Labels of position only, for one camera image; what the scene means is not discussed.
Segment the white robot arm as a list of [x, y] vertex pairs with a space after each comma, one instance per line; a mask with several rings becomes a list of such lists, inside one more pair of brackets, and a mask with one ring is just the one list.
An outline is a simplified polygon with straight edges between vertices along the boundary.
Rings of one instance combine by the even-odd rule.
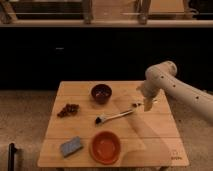
[[138, 90], [148, 103], [158, 95], [160, 90], [164, 90], [213, 124], [213, 95], [178, 80], [176, 74], [177, 66], [172, 61], [152, 65], [146, 69], [145, 80]]

